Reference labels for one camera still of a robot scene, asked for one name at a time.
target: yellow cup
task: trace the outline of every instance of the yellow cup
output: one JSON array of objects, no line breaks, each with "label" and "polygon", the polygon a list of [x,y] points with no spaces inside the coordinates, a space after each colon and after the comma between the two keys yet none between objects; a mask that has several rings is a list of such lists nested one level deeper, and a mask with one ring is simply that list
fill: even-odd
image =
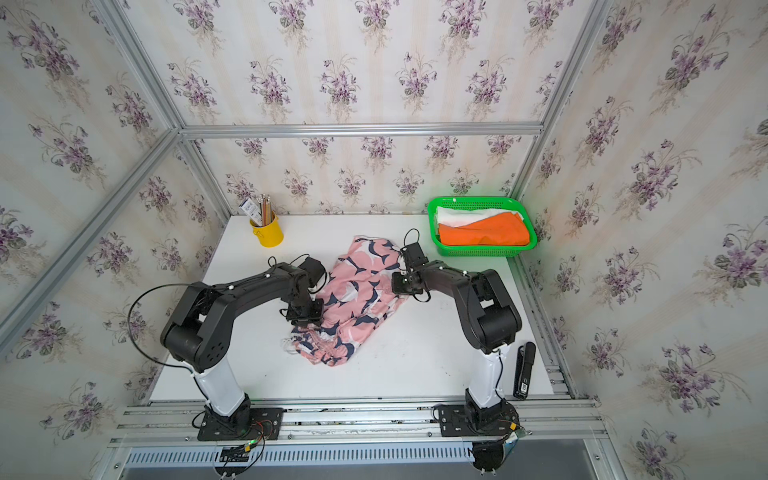
[{"label": "yellow cup", "polygon": [[250,221],[250,226],[253,227],[253,234],[259,237],[259,243],[265,247],[277,247],[283,242],[283,231],[277,223],[277,215],[266,227],[257,227],[253,220]]}]

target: vent grille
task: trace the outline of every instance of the vent grille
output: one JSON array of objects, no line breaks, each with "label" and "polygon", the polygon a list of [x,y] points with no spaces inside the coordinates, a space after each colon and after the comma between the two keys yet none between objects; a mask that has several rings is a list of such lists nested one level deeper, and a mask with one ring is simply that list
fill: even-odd
[{"label": "vent grille", "polygon": [[[221,446],[133,448],[126,468],[211,467],[218,462]],[[250,461],[261,449],[251,452]],[[376,463],[473,462],[470,442],[379,443],[355,445],[268,445],[253,465],[365,465]],[[230,462],[245,466],[249,462]]]}]

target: pink garment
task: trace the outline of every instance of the pink garment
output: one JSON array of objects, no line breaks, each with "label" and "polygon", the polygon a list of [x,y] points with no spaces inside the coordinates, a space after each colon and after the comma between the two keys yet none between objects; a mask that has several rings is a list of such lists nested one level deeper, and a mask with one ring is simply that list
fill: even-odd
[{"label": "pink garment", "polygon": [[345,363],[406,299],[392,293],[399,252],[389,240],[355,237],[317,294],[325,302],[320,328],[295,327],[296,351],[312,363]]}]

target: white tabletop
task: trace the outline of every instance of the white tabletop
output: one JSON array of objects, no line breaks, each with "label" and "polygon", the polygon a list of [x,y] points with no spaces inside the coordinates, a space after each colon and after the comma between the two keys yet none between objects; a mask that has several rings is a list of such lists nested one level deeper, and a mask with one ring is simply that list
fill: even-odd
[{"label": "white tabletop", "polygon": [[[420,244],[430,260],[468,271],[498,271],[522,316],[522,330],[506,361],[502,385],[511,394],[517,347],[535,342],[528,317],[507,260],[504,257],[441,257],[429,236],[426,215],[285,216],[280,218],[285,240],[264,248],[248,224],[248,218],[231,217],[204,282],[224,283],[261,273],[267,259],[290,262],[302,253],[320,260],[330,271],[336,258],[349,249],[355,235],[382,237],[401,247],[412,228],[421,231]],[[416,239],[411,233],[409,242]],[[478,355],[459,325],[454,300],[434,292],[428,303],[409,299],[389,317],[352,358],[340,366],[313,365],[304,357],[283,349],[291,325],[278,313],[285,303],[271,300],[237,317],[227,353],[240,386],[251,399],[341,399],[463,396],[472,375],[472,359]],[[176,362],[168,357],[168,362]],[[530,395],[551,395],[541,356],[536,355]],[[150,400],[191,400],[203,396],[189,372],[164,369]]]}]

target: orange towel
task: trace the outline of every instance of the orange towel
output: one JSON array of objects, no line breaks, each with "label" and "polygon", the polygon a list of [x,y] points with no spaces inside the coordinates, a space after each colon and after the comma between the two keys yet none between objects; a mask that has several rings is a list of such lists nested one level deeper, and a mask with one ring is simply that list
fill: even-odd
[{"label": "orange towel", "polygon": [[443,245],[514,245],[524,247],[531,242],[531,234],[523,220],[513,213],[470,223],[463,227],[438,225],[440,242]]}]

